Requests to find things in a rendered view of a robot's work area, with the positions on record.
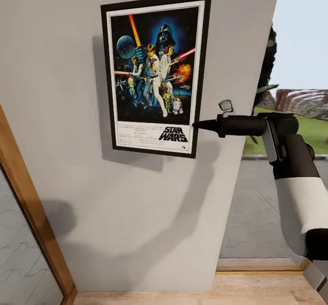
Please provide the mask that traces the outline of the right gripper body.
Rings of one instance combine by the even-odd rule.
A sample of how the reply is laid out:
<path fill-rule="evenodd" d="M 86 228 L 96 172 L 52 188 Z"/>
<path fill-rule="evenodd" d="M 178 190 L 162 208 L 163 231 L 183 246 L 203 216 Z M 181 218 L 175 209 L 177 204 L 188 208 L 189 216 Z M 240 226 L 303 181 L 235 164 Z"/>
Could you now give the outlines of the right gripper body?
<path fill-rule="evenodd" d="M 246 115 L 233 115 L 222 117 L 218 114 L 219 118 L 219 138 L 225 138 L 226 135 L 246 136 L 249 130 L 250 119 Z"/>

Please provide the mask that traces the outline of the poster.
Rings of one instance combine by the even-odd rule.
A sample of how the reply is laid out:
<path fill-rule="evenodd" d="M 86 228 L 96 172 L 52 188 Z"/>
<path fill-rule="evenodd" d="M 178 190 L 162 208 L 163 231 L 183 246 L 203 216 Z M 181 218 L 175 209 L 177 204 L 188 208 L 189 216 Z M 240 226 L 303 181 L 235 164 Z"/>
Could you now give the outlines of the poster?
<path fill-rule="evenodd" d="M 115 150 L 195 159 L 211 0 L 101 5 Z"/>

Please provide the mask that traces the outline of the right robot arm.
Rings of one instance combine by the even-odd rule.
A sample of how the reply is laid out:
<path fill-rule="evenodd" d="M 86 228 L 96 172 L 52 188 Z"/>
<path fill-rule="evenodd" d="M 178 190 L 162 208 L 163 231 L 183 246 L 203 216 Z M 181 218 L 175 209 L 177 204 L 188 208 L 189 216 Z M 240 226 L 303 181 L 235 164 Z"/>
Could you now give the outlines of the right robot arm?
<path fill-rule="evenodd" d="M 328 192 L 314 164 L 315 152 L 293 112 L 236 115 L 232 100 L 219 103 L 217 120 L 192 126 L 226 135 L 262 136 L 277 188 L 282 235 L 297 255 L 306 257 L 328 279 Z"/>

